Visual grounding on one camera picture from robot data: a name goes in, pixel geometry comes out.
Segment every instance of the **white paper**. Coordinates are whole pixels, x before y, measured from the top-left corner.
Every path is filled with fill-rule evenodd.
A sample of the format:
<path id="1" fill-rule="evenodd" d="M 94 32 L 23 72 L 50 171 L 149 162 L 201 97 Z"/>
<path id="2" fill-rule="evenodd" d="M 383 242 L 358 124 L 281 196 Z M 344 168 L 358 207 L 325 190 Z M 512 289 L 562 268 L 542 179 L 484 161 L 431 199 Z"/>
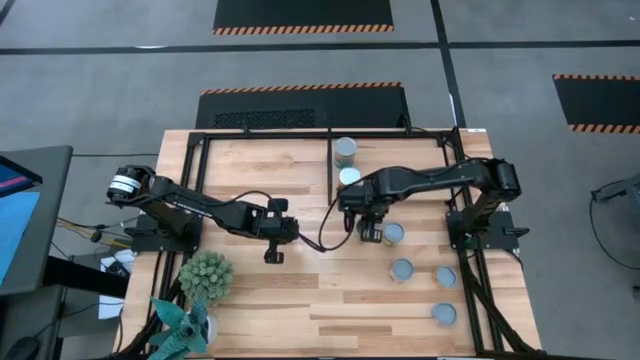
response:
<path id="1" fill-rule="evenodd" d="M 118 261 L 120 261 L 124 268 L 129 273 L 133 270 L 133 253 L 131 250 L 121 250 L 114 254 Z M 113 257 L 106 257 L 100 259 L 100 271 L 106 272 L 107 267 L 116 261 Z M 122 302 L 122 299 L 114 298 L 111 296 L 100 295 L 100 302 L 105 304 L 115 304 Z M 120 315 L 120 309 L 123 305 L 98 305 L 98 319 L 111 319 Z"/>

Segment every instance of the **black panel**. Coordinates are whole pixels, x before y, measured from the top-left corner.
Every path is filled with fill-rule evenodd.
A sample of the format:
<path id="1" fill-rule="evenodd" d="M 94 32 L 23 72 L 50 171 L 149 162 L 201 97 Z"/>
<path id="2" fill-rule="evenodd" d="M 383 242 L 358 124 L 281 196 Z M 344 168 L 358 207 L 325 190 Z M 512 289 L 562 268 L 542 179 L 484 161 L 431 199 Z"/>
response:
<path id="1" fill-rule="evenodd" d="M 389 0 L 219 0 L 214 29 L 361 24 L 392 25 Z"/>
<path id="2" fill-rule="evenodd" d="M 408 117 L 399 86 L 205 94 L 196 129 L 242 129 L 245 120 L 249 129 L 390 128 L 403 126 L 403 114 Z"/>
<path id="3" fill-rule="evenodd" d="M 569 125 L 640 125 L 640 81 L 556 77 L 554 84 Z"/>

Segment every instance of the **tin can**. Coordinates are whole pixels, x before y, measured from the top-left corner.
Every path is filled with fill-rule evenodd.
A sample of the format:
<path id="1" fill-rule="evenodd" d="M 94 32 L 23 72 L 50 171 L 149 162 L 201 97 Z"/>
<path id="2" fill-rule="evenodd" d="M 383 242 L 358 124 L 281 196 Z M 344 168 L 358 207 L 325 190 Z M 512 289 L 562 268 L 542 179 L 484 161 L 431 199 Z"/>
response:
<path id="1" fill-rule="evenodd" d="M 457 275 L 455 270 L 449 266 L 440 266 L 433 273 L 433 281 L 442 288 L 452 288 L 456 286 Z"/>
<path id="2" fill-rule="evenodd" d="M 390 223 L 385 226 L 382 235 L 386 245 L 396 246 L 404 239 L 404 228 L 398 223 Z"/>
<path id="3" fill-rule="evenodd" d="M 431 308 L 431 316 L 439 325 L 449 326 L 456 322 L 456 308 L 450 303 L 439 303 Z"/>
<path id="4" fill-rule="evenodd" d="M 339 169 L 353 167 L 353 159 L 358 150 L 358 144 L 350 137 L 341 137 L 336 141 L 334 162 Z"/>
<path id="5" fill-rule="evenodd" d="M 338 189 L 351 185 L 358 180 L 360 180 L 360 171 L 358 171 L 358 169 L 344 168 L 340 170 L 340 184 L 338 185 Z"/>
<path id="6" fill-rule="evenodd" d="M 389 268 L 391 279 L 397 282 L 409 281 L 413 276 L 413 264 L 407 259 L 397 259 Z"/>

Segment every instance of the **plant pot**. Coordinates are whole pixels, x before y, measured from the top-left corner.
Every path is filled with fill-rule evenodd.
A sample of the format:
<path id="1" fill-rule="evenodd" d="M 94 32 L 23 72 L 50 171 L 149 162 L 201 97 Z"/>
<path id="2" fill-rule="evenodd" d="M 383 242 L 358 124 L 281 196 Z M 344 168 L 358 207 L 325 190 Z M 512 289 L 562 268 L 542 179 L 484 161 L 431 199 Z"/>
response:
<path id="1" fill-rule="evenodd" d="M 211 345 L 218 337 L 218 318 L 207 315 L 207 344 Z"/>

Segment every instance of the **gray floor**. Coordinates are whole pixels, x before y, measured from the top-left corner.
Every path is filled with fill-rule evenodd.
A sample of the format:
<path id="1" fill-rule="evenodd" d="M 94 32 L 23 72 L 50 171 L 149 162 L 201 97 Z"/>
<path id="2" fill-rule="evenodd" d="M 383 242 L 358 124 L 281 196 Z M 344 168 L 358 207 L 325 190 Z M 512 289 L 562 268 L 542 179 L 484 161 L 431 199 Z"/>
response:
<path id="1" fill-rule="evenodd" d="M 216 1 L 17 0 L 0 48 L 435 41 L 428 1 L 392 0 L 392 34 L 210 36 Z M 637 0 L 441 0 L 450 41 L 640 39 Z M 551 353 L 637 359 L 640 272 L 598 248 L 589 191 L 640 171 L 637 135 L 571 133 L 554 73 L 640 75 L 640 48 L 454 50 L 467 125 L 487 128 L 496 156 L 516 164 L 523 196 L 511 204 L 543 346 Z M 402 81 L 415 124 L 449 127 L 453 114 L 437 50 L 163 55 L 0 56 L 0 148 L 71 144 L 78 153 L 156 152 L 165 129 L 195 124 L 206 88 Z M 153 164 L 154 159 L 135 162 Z M 131 216 L 104 205 L 128 159 L 74 159 L 61 215 L 77 222 Z M 611 251 L 640 265 L 640 226 L 624 201 L 598 206 Z M 94 247 L 63 230 L 68 254 Z M 114 332 L 66 342 L 65 359 L 107 354 Z"/>

